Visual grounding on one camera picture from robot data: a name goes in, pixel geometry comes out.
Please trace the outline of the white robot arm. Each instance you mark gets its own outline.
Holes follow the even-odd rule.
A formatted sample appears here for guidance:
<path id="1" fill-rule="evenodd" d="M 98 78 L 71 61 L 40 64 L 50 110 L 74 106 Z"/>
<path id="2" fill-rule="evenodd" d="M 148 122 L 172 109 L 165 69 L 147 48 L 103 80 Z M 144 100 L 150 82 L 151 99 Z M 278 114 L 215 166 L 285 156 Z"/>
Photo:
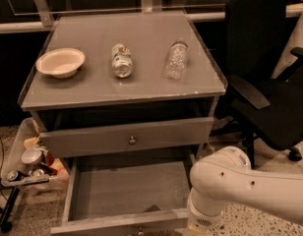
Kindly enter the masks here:
<path id="1" fill-rule="evenodd" d="M 188 221 L 215 227 L 228 203 L 253 207 L 303 226 L 303 174 L 254 170 L 238 147 L 224 147 L 195 162 L 187 201 Z"/>

